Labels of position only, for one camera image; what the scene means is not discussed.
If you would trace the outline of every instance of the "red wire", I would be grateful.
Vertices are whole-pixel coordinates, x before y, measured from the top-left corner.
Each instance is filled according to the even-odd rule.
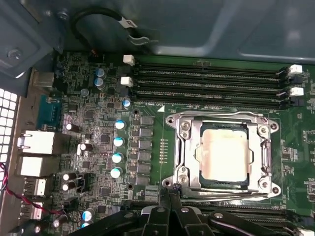
[[[11,196],[14,196],[16,197],[17,199],[21,199],[22,201],[26,202],[27,204],[30,204],[32,206],[34,206],[35,208],[38,208],[38,209],[41,209],[43,212],[45,213],[49,213],[49,214],[62,214],[64,213],[62,210],[48,210],[46,208],[43,208],[42,206],[36,204],[36,203],[33,203],[30,199],[28,199],[27,197],[23,196],[23,195],[20,195],[20,194],[16,194],[15,192],[13,192],[12,190],[10,190],[7,186],[8,184],[8,171],[6,169],[6,166],[3,164],[3,163],[0,163],[0,167],[3,169],[4,171],[4,177],[3,177],[3,180],[2,180],[2,184],[5,186],[5,190],[6,192],[11,195]]]

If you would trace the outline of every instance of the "chip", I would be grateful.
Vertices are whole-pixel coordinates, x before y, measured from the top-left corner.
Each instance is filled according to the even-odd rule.
[[[138,148],[139,142],[131,142],[130,145],[132,148]]]
[[[136,178],[135,177],[128,177],[128,183],[136,183]]]
[[[77,110],[78,110],[78,105],[76,105],[76,104],[69,104],[69,105],[68,105],[68,110],[69,110],[69,112],[71,112],[71,113],[77,112]]]
[[[151,170],[151,165],[150,164],[145,164],[145,163],[139,163],[137,167],[137,172],[138,174],[149,174]]]
[[[138,136],[140,135],[140,132],[139,132],[139,131],[136,131],[136,130],[133,130],[133,131],[131,132],[131,135],[138,137]]]
[[[149,185],[150,178],[148,176],[137,176],[137,184],[138,185]]]
[[[121,110],[123,108],[123,105],[121,102],[115,102],[114,103],[114,108],[117,110]]]
[[[114,88],[108,88],[107,94],[108,95],[114,95],[115,94],[115,89]]]
[[[78,65],[72,65],[70,67],[71,72],[79,72],[79,66]]]
[[[135,120],[132,121],[132,124],[133,125],[140,125],[140,120],[135,119]]]
[[[132,154],[130,154],[130,159],[133,159],[133,160],[135,160],[135,159],[137,159],[138,158],[138,155],[137,154],[134,154],[134,153],[132,153]]]
[[[87,111],[84,114],[84,118],[86,118],[86,119],[93,119],[93,117],[94,117],[94,112],[93,111]]]
[[[140,136],[141,137],[151,137],[152,136],[152,129],[140,129]]]
[[[99,194],[101,196],[109,196],[111,193],[111,189],[110,188],[99,188]]]
[[[129,171],[137,171],[137,166],[129,166]]]
[[[100,141],[101,141],[102,143],[109,144],[109,140],[110,140],[110,138],[109,138],[109,135],[107,135],[107,134],[103,134],[103,135],[101,135],[101,137],[100,137]]]
[[[98,212],[98,213],[105,213],[105,212],[106,212],[106,206],[104,206],[104,205],[98,205],[98,207],[97,207],[97,212]]]
[[[139,148],[142,149],[151,149],[152,142],[150,140],[140,140],[139,141]]]
[[[91,139],[91,138],[92,138],[92,134],[85,134],[85,135],[84,135],[84,138],[85,138],[85,139]]]
[[[153,117],[141,117],[141,125],[153,125]]]
[[[150,161],[151,160],[151,153],[147,151],[141,151],[138,154],[139,161]]]
[[[90,168],[90,162],[89,161],[84,161],[82,163],[82,168],[86,168],[86,169]]]

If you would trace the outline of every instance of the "black capacitor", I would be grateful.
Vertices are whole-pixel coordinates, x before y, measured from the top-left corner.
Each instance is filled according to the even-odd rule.
[[[65,129],[68,131],[76,132],[76,133],[80,132],[80,127],[78,125],[75,125],[75,124],[69,123],[65,126]]]
[[[53,222],[54,228],[59,228],[62,224],[66,223],[68,221],[67,215],[61,215]]]
[[[92,151],[93,150],[93,145],[92,144],[81,144],[80,149],[82,151]]]
[[[65,183],[63,185],[63,191],[68,191],[68,190],[73,189],[75,187],[76,187],[75,182],[74,181],[69,181],[69,182],[67,182],[67,183]]]
[[[63,175],[63,180],[68,181],[68,180],[73,180],[77,178],[77,174],[72,172],[72,173],[66,173]]]

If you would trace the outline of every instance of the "black cable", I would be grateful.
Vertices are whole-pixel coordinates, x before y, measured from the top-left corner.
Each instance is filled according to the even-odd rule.
[[[81,20],[82,18],[84,18],[86,16],[90,16],[90,15],[104,15],[104,16],[111,17],[111,18],[115,19],[116,21],[121,21],[123,19],[123,17],[120,14],[118,14],[115,11],[110,10],[108,8],[93,6],[93,7],[89,7],[89,8],[83,9],[81,11],[78,11],[70,19],[70,29],[71,29],[73,35],[75,36],[75,38],[77,40],[79,40],[83,46],[89,48],[93,54],[97,54],[96,51],[94,50],[94,48],[88,42],[88,40],[78,31],[78,29],[76,27],[76,24],[78,23],[79,20]],[[126,28],[125,30],[128,31],[129,35],[132,36],[133,38],[140,38],[141,37],[140,34],[138,33],[138,31],[136,30],[136,28]],[[141,45],[140,48],[143,51],[143,53],[145,53],[145,54],[151,53],[151,51],[144,45]]]

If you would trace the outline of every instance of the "capacitor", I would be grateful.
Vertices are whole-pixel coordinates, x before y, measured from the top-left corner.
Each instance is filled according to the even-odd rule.
[[[88,208],[82,213],[82,220],[90,221],[93,219],[94,216],[95,216],[95,211],[92,208]]]
[[[106,78],[106,73],[105,73],[105,71],[102,69],[102,68],[97,68],[96,70],[95,70],[95,75],[96,76],[98,76],[98,77],[100,77],[100,78],[102,78],[102,79],[105,79]]]
[[[61,215],[53,222],[54,228],[58,228],[60,225],[66,223],[68,221],[67,215]]]
[[[81,225],[81,228],[87,227],[87,226],[89,226],[90,224],[93,224],[93,221],[92,221],[92,220],[90,220],[89,222],[84,222],[84,223]]]
[[[114,146],[121,147],[122,145],[124,145],[124,143],[125,143],[125,140],[122,137],[114,138]]]
[[[82,151],[92,151],[93,150],[93,145],[92,144],[81,144],[80,149]]]
[[[68,181],[68,180],[73,180],[77,178],[77,174],[76,173],[67,173],[63,175],[63,180],[64,181]]]
[[[81,89],[80,94],[82,97],[86,97],[89,95],[89,90],[86,88]]]
[[[115,127],[116,127],[116,129],[124,129],[126,127],[126,123],[123,120],[118,119],[115,122]]]
[[[76,132],[76,133],[80,132],[80,127],[78,125],[75,125],[75,124],[69,123],[65,126],[65,129],[68,131]]]
[[[123,173],[123,170],[120,167],[115,167],[110,171],[110,176],[112,178],[119,178],[120,175]]]
[[[104,83],[104,81],[103,81],[101,78],[99,78],[99,77],[97,77],[97,78],[94,80],[94,84],[95,84],[95,86],[96,86],[99,90],[104,90],[104,88],[105,88],[105,83]]]
[[[120,163],[123,159],[123,155],[121,153],[114,153],[112,156],[112,160],[114,163]]]
[[[67,183],[65,183],[63,185],[63,191],[68,191],[68,190],[73,189],[75,187],[76,187],[75,182],[74,181],[69,181],[69,182],[67,182]]]
[[[123,101],[123,107],[128,110],[131,107],[130,100],[124,100]]]

